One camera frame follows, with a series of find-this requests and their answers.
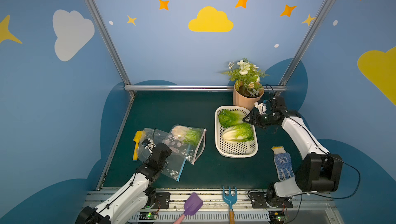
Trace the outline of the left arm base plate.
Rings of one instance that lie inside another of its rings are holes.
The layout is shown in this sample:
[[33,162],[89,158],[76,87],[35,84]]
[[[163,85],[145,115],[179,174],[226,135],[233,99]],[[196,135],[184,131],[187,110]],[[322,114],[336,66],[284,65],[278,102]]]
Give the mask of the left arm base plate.
[[149,196],[145,209],[168,209],[170,205],[170,196],[169,192],[159,192],[156,193],[155,196]]

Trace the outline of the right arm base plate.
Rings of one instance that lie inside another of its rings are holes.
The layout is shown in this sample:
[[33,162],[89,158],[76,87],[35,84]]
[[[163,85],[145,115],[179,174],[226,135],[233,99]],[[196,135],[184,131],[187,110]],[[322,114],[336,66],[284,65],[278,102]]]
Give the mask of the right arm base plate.
[[251,201],[252,208],[254,209],[283,209],[293,208],[293,204],[290,198],[279,198],[277,196],[267,196],[267,193],[259,191],[251,191],[247,193],[248,198]]

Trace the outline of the teal toy garden rake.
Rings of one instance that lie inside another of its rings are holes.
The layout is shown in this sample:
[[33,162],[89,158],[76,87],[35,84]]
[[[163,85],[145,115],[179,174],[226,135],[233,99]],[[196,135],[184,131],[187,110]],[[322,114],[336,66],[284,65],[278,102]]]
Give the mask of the teal toy garden rake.
[[222,187],[222,197],[223,201],[229,205],[229,219],[230,224],[235,224],[235,215],[233,210],[233,205],[237,202],[238,193],[237,188],[234,187],[234,194],[232,194],[232,189],[229,187],[229,193],[226,193],[225,187]]

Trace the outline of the yellow toy spatula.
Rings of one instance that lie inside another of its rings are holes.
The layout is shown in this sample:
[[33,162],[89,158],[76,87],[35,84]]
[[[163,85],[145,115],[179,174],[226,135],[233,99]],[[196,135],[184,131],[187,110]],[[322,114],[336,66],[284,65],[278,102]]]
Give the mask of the yellow toy spatula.
[[139,148],[139,142],[141,140],[141,138],[145,136],[145,132],[144,131],[137,131],[135,133],[134,139],[133,141],[135,142],[135,148],[134,148],[134,153],[133,153],[133,161],[137,161],[138,160],[138,148]]

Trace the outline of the white perforated plastic basket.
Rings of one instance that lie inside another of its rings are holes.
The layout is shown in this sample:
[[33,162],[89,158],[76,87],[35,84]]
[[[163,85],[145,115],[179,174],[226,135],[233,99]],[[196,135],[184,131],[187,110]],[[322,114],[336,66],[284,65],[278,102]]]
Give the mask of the white perforated plastic basket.
[[237,106],[221,106],[215,113],[215,144],[221,155],[249,158],[256,155],[258,141],[255,128],[243,119],[249,110]]

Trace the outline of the blue patterned glove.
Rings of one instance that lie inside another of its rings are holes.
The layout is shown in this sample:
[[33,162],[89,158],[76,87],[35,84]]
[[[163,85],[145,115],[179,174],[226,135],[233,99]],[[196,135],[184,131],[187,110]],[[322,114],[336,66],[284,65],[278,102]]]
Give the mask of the blue patterned glove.
[[292,170],[292,160],[288,152],[283,146],[272,147],[274,152],[274,163],[279,181],[284,181],[295,176]]

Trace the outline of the aluminium back frame rail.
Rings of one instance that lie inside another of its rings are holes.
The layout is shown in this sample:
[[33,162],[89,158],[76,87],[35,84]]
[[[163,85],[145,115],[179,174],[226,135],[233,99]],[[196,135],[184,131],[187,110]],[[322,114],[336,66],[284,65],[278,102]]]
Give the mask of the aluminium back frame rail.
[[126,85],[127,91],[162,91],[162,92],[232,92],[234,86],[172,86],[172,85]]

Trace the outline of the green chinese cabbage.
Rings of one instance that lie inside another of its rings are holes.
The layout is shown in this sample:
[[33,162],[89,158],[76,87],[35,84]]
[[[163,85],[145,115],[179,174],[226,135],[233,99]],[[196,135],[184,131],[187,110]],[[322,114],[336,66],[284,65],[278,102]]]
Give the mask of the green chinese cabbage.
[[171,134],[177,140],[197,147],[201,140],[203,130],[199,128],[177,125],[172,128]]
[[246,114],[239,110],[223,109],[218,115],[218,120],[223,128],[229,128],[243,123]]
[[254,140],[254,132],[250,124],[242,123],[225,129],[222,138],[228,142],[249,142]]

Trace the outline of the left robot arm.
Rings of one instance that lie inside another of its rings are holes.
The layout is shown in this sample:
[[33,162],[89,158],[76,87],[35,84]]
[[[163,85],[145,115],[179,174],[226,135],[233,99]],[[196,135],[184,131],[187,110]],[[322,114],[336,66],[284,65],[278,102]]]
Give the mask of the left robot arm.
[[172,150],[161,143],[152,149],[149,158],[140,165],[130,180],[116,193],[94,208],[85,207],[77,224],[125,224],[138,210],[154,203],[156,190],[152,184],[160,177]]

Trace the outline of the pink-dotted bag of cabbages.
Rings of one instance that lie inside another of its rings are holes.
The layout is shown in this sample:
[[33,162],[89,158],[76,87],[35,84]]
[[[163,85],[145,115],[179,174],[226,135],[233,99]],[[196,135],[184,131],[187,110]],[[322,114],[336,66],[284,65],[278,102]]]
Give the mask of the pink-dotted bag of cabbages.
[[163,143],[194,165],[205,149],[206,131],[203,128],[175,125],[163,139]]

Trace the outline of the left circuit board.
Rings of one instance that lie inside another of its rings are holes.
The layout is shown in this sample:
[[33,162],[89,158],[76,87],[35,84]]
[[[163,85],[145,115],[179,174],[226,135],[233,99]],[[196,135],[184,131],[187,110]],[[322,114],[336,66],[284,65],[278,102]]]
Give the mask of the left circuit board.
[[158,218],[158,214],[155,212],[140,212],[138,216],[139,222],[154,222]]

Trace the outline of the circuit board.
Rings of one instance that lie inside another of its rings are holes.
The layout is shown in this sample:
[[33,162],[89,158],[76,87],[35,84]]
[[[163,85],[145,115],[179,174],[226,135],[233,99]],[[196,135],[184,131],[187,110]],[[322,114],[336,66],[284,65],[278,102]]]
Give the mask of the circuit board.
[[140,212],[138,216],[139,222],[154,222],[158,218],[158,214],[155,212]]
[[269,212],[270,224],[284,224],[287,221],[285,213],[282,212]]

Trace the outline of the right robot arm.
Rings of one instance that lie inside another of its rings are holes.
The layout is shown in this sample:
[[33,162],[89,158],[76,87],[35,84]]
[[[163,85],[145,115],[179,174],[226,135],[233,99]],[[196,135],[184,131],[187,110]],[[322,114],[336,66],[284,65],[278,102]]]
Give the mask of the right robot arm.
[[302,163],[293,172],[291,157],[281,147],[275,148],[275,161],[280,180],[269,185],[266,204],[275,208],[280,202],[305,193],[326,193],[338,190],[342,158],[331,154],[308,130],[298,111],[286,107],[283,97],[257,101],[243,119],[255,127],[280,125],[291,137],[300,152]]

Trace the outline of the clear zip-top bag blue seal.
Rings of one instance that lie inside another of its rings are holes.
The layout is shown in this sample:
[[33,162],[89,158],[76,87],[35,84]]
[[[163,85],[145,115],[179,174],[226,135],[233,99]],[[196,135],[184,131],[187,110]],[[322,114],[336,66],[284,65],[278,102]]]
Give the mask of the clear zip-top bag blue seal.
[[179,154],[176,145],[166,141],[167,135],[164,131],[151,128],[138,131],[135,136],[139,141],[136,157],[142,162],[148,161],[161,169],[162,174],[178,182],[186,159]]

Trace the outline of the purple toy shovel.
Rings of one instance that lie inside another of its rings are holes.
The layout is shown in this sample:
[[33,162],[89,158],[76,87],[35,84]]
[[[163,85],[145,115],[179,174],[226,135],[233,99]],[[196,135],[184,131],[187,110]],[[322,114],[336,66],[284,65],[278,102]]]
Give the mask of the purple toy shovel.
[[180,224],[185,217],[193,216],[203,206],[203,200],[199,195],[193,192],[184,204],[184,213],[174,222],[174,224]]

